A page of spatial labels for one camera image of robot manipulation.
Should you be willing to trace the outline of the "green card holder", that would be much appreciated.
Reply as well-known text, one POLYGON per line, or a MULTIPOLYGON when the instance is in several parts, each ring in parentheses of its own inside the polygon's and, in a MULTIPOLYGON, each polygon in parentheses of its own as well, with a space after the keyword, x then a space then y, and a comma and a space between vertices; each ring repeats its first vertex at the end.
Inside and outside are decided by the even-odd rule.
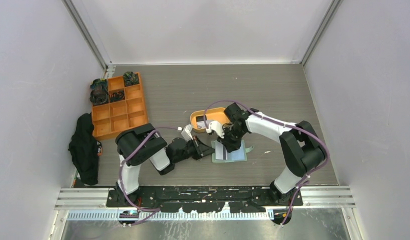
MULTIPOLYGON (((211 142, 211 146, 215 149, 215 142, 216 140, 213 140, 211 142)), ((236 162, 245 162, 247 161, 247 154, 251 151, 253 151, 254 145, 251 145, 250 147, 245 147, 245 142, 242 140, 241 143, 241 148, 239 150, 233 151, 233 152, 228 152, 228 160, 226 161, 216 161, 215 160, 215 153, 212 154, 212 162, 213 163, 236 163, 236 162)))

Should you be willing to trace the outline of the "white grey card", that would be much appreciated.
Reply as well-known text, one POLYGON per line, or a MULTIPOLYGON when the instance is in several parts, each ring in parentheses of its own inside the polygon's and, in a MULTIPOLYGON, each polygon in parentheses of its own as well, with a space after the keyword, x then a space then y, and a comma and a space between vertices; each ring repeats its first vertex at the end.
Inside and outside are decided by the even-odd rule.
POLYGON ((207 127, 210 125, 210 120, 206 120, 206 121, 198 121, 197 124, 197 129, 198 130, 206 130, 207 127))

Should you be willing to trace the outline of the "orange oval tray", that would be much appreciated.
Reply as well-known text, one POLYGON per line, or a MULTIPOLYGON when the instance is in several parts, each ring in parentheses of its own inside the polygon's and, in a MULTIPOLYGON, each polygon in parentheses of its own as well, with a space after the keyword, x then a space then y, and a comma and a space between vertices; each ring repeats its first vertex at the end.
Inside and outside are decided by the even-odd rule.
POLYGON ((193 112, 190 115, 190 124, 193 126, 193 131, 196 133, 206 132, 205 122, 208 125, 212 121, 218 121, 221 124, 228 124, 230 121, 224 111, 224 107, 216 107, 210 108, 206 112, 204 110, 193 112))

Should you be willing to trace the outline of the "white magnetic stripe card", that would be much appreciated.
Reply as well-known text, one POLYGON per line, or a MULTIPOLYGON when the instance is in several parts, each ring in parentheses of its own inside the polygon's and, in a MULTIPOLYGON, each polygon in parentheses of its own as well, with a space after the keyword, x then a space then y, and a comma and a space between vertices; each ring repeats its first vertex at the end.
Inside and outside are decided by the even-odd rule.
POLYGON ((215 142, 215 160, 218 162, 228 160, 228 151, 225 146, 218 141, 215 142))

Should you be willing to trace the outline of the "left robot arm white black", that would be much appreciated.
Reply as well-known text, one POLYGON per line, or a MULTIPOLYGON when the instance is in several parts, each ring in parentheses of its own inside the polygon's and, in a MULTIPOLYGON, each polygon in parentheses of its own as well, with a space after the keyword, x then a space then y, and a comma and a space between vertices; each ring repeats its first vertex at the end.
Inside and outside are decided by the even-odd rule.
POLYGON ((175 169, 176 163, 200 160, 215 153, 214 148, 191 134, 192 129, 190 124, 176 128, 181 137, 170 143, 150 123, 121 132, 115 140, 120 159, 115 189, 117 201, 128 207, 137 203, 141 165, 147 160, 160 175, 166 175, 175 169))

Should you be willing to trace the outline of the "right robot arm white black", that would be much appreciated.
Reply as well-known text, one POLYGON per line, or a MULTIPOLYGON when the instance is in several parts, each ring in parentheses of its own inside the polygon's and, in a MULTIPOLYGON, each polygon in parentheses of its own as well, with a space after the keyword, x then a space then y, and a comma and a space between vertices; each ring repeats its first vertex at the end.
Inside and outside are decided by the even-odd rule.
POLYGON ((221 127, 223 136, 218 141, 229 153, 241 147, 245 134, 259 134, 280 144, 286 167, 271 182, 268 191, 276 205, 285 204, 306 174, 327 158, 326 150, 307 121, 283 122, 256 109, 242 110, 236 103, 229 105, 224 114, 229 124, 221 127))

